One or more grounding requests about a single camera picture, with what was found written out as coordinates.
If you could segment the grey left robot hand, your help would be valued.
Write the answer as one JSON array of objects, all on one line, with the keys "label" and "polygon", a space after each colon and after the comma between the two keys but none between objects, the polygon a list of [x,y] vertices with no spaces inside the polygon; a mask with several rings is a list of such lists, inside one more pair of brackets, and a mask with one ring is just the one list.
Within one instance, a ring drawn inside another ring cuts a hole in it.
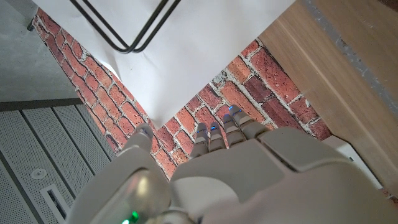
[{"label": "grey left robot hand", "polygon": [[231,106],[200,123],[189,160],[165,177],[140,124],[77,196],[67,223],[396,223],[397,209],[342,153]]}]

